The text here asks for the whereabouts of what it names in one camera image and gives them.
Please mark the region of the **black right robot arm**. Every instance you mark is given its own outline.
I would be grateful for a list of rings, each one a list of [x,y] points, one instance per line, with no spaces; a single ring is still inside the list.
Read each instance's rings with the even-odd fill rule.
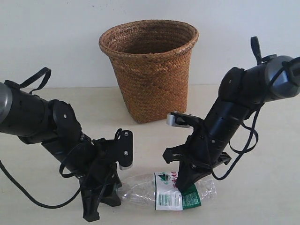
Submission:
[[[184,192],[221,164],[233,167],[236,160],[225,152],[240,126],[261,107],[300,92],[300,59],[270,55],[250,69],[233,67],[224,76],[218,97],[204,119],[170,112],[167,124],[192,128],[184,144],[167,148],[167,163],[179,162],[176,187]]]

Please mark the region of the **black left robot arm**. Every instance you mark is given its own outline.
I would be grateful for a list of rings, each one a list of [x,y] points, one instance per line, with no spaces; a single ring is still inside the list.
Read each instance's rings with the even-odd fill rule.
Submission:
[[[99,220],[98,206],[120,206],[121,129],[113,139],[91,139],[83,131],[72,106],[61,100],[44,100],[21,90],[11,81],[0,85],[0,131],[25,144],[40,143],[59,162],[63,178],[76,177],[83,218]]]

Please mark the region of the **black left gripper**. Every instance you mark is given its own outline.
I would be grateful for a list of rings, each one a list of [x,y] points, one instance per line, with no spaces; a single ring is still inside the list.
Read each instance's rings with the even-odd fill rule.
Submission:
[[[78,148],[83,218],[94,222],[100,219],[99,202],[111,207],[121,205],[117,194],[122,184],[117,173],[116,141],[81,138]]]

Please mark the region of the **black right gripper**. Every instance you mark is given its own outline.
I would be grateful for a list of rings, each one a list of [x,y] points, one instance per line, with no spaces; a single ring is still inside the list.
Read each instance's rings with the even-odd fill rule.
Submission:
[[[204,120],[192,128],[185,143],[168,147],[163,153],[166,163],[179,161],[176,187],[187,191],[194,183],[211,174],[211,169],[221,164],[227,165],[231,157],[224,152],[226,142],[212,137],[204,125]]]

